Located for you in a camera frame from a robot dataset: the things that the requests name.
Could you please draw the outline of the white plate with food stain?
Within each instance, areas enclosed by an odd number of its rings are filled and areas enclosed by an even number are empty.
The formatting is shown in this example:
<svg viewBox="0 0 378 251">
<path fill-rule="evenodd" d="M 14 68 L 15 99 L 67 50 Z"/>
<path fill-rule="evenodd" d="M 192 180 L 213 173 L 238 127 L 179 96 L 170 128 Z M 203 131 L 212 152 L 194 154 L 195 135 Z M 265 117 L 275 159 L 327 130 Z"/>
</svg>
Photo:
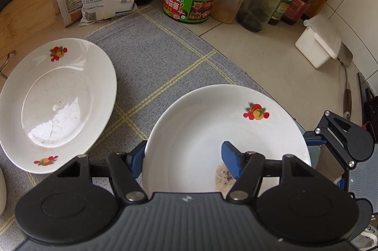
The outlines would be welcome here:
<svg viewBox="0 0 378 251">
<path fill-rule="evenodd" d="M 179 98 L 158 119 L 147 140 L 142 186 L 155 192 L 226 193 L 233 183 L 221 157 L 231 142 L 268 160 L 293 154 L 311 164 L 298 125 L 270 97 L 236 85 L 211 85 Z"/>
</svg>

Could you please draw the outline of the white floral bowl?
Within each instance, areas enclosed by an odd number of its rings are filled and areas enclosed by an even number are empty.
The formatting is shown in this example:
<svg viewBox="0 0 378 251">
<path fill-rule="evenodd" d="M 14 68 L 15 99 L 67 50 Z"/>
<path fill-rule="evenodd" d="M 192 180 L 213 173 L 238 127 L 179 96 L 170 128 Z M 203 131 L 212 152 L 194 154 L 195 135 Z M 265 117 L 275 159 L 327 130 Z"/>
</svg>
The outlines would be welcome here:
<svg viewBox="0 0 378 251">
<path fill-rule="evenodd" d="M 6 207 L 6 183 L 3 171 L 0 169 L 0 215 L 3 214 Z"/>
</svg>

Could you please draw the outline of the white plastic seasoning box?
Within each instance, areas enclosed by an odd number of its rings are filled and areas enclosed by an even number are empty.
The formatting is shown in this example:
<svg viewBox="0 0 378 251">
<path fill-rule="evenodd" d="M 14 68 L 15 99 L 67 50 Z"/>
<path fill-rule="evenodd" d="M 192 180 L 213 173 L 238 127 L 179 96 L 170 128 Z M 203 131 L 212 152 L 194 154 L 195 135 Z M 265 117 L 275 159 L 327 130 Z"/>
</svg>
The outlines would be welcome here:
<svg viewBox="0 0 378 251">
<path fill-rule="evenodd" d="M 322 14 L 303 22 L 306 27 L 295 42 L 295 47 L 314 66 L 319 69 L 330 58 L 336 60 L 341 48 L 341 34 Z"/>
</svg>

